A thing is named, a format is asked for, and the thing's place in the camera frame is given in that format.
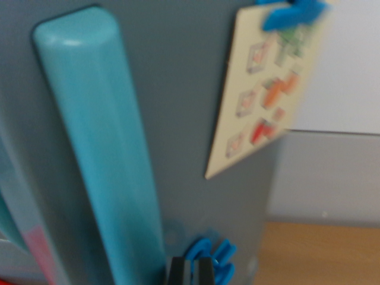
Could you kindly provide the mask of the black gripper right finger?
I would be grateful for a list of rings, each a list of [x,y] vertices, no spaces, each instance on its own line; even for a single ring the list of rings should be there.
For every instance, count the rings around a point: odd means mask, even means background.
[[[209,257],[197,261],[197,284],[215,285],[213,262]]]

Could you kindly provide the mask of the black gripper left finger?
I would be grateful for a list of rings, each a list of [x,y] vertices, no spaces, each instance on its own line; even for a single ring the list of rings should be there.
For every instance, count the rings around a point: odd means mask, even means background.
[[[188,272],[186,259],[182,256],[172,257],[167,263],[167,279],[168,285],[185,285],[188,284]]]

